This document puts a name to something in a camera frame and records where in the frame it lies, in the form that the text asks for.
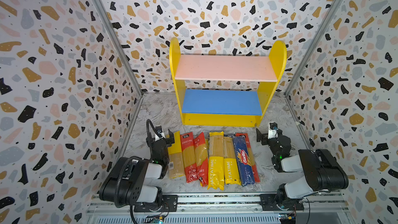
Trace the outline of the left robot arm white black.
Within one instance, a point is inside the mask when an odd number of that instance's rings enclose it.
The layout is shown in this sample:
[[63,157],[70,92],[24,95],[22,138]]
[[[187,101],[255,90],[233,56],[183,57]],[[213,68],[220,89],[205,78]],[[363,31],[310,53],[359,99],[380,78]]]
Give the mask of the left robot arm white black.
[[115,207],[141,206],[144,210],[158,211],[163,207],[160,187],[145,185],[146,179],[163,179],[169,169],[168,148],[175,143],[174,134],[165,134],[162,127],[155,127],[155,137],[147,134],[150,159],[137,156],[121,157],[112,168],[99,190],[102,201]]

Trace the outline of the red spaghetti bag left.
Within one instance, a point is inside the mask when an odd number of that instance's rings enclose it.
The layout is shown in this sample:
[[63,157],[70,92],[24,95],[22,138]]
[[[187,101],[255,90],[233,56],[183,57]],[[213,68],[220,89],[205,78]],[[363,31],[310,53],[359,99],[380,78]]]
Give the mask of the red spaghetti bag left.
[[193,133],[189,132],[182,134],[180,136],[180,140],[186,182],[191,183],[198,180],[198,169],[195,158]]

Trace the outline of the yellow clear spaghetti bag leftmost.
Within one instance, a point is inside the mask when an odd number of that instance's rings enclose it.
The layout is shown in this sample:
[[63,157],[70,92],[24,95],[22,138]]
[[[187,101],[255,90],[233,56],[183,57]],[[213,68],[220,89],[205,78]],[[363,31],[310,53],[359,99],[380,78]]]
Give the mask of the yellow clear spaghetti bag leftmost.
[[169,178],[175,179],[184,176],[184,165],[181,148],[180,132],[174,133],[174,144],[168,148],[169,152]]

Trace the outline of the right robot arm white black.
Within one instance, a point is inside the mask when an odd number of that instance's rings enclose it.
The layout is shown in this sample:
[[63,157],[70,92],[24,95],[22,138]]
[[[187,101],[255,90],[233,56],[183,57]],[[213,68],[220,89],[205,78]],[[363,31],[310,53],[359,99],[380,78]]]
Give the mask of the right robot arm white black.
[[301,178],[279,186],[274,200],[270,200],[279,209],[302,209],[300,204],[305,197],[348,187],[347,174],[327,149],[299,149],[298,154],[292,156],[291,139],[283,135],[276,123],[271,123],[268,133],[256,129],[256,134],[257,142],[267,145],[272,152],[271,161],[277,172],[304,173]]

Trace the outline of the blue Barilla spaghetti box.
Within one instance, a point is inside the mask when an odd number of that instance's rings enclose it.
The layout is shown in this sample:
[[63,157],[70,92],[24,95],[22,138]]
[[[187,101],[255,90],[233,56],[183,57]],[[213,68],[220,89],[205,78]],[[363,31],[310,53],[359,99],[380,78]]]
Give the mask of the blue Barilla spaghetti box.
[[244,136],[235,136],[233,145],[242,186],[254,185],[255,178]]

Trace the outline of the metal base rail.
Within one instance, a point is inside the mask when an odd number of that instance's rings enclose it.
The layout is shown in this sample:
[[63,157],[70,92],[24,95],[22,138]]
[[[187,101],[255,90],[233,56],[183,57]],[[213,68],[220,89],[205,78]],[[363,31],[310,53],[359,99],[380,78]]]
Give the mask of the metal base rail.
[[281,210],[270,192],[171,193],[158,211],[116,208],[95,196],[85,224],[353,224],[339,192],[315,194]]

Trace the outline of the red yellow spaghetti bag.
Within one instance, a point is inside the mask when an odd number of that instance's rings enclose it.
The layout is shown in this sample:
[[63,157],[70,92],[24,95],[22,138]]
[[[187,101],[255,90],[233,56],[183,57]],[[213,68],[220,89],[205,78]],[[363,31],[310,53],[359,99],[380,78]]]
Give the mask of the red yellow spaghetti bag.
[[201,132],[194,139],[195,159],[198,170],[198,179],[202,187],[208,186],[208,142]]

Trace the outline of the yellow Pastatime bag large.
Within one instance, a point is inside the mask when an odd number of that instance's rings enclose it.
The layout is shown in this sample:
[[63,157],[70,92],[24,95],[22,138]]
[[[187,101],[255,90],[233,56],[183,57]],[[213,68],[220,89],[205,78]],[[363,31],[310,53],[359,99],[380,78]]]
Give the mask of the yellow Pastatime bag large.
[[224,132],[210,132],[208,189],[224,190]]

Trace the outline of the red spaghetti bag right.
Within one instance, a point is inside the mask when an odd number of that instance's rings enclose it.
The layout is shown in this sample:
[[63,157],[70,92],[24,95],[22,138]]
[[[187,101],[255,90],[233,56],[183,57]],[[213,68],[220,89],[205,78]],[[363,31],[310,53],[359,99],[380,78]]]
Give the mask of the red spaghetti bag right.
[[252,148],[251,148],[251,144],[250,144],[250,140],[249,140],[249,136],[247,133],[236,133],[235,136],[244,136],[245,137],[245,141],[246,141],[246,145],[247,145],[247,149],[248,149],[248,154],[250,157],[250,161],[251,161],[251,166],[252,166],[252,170],[254,173],[254,179],[256,183],[260,183],[260,177],[259,177],[259,173],[257,170],[257,166],[256,166],[256,161],[255,161],[255,157],[254,154],[252,152]]

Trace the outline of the yellow shelf pink blue boards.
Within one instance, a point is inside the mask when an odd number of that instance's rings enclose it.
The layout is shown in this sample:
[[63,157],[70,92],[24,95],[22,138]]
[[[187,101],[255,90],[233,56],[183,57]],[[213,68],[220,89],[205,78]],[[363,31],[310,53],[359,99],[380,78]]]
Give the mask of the yellow shelf pink blue boards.
[[[283,76],[287,48],[278,40],[269,56],[183,55],[170,42],[170,69],[184,125],[259,127]],[[189,89],[188,80],[257,82],[256,91]]]

